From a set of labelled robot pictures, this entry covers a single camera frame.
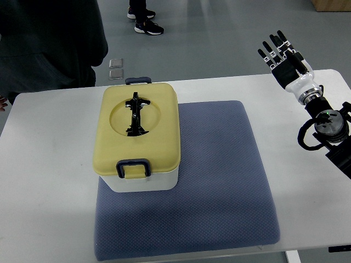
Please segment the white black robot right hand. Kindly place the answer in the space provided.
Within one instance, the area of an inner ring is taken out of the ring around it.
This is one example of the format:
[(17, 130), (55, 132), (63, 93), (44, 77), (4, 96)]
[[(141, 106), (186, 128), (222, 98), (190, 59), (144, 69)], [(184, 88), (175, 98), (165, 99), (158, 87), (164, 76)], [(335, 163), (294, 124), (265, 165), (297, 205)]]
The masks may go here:
[(269, 36), (273, 47), (266, 41), (264, 49), (258, 49), (265, 64), (278, 84), (295, 96), (301, 105), (323, 95), (323, 87), (314, 81), (314, 71), (306, 59), (298, 52), (282, 31)]

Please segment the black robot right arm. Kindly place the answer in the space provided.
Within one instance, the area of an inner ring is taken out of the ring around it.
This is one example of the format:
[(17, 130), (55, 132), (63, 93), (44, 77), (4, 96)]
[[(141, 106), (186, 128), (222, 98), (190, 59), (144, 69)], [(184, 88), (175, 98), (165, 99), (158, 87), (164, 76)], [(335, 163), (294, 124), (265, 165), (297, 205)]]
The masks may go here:
[[(350, 103), (344, 102), (340, 110), (334, 110), (320, 95), (312, 95), (305, 100), (305, 109), (311, 119), (299, 130), (297, 141), (307, 151), (328, 149), (326, 157), (347, 177), (350, 177)], [(314, 127), (313, 137), (318, 145), (308, 146), (304, 142), (307, 130)]]

